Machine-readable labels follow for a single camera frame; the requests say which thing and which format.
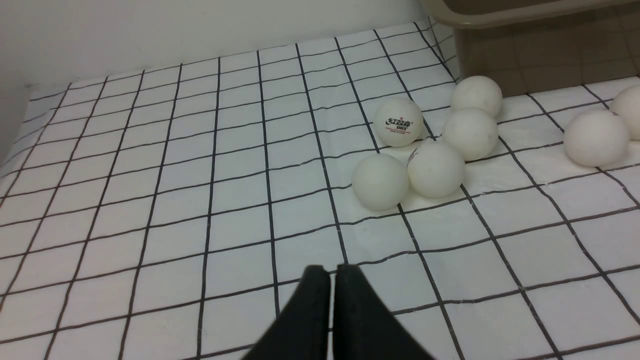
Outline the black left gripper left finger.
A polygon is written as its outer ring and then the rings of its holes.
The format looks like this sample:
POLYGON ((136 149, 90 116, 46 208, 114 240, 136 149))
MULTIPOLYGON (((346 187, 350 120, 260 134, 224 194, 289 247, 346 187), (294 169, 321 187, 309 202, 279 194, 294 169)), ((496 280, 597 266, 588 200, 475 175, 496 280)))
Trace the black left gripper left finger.
POLYGON ((329 342, 331 281, 320 265, 308 265, 286 306, 245 360, 325 360, 329 342))

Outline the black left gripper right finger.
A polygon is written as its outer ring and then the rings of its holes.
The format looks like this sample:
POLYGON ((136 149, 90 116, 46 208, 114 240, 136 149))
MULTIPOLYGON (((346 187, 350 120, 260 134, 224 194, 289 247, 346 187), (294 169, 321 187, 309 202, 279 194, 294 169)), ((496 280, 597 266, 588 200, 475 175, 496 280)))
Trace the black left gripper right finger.
POLYGON ((432 360, 400 324, 358 266, 341 264, 334 285, 335 360, 432 360))

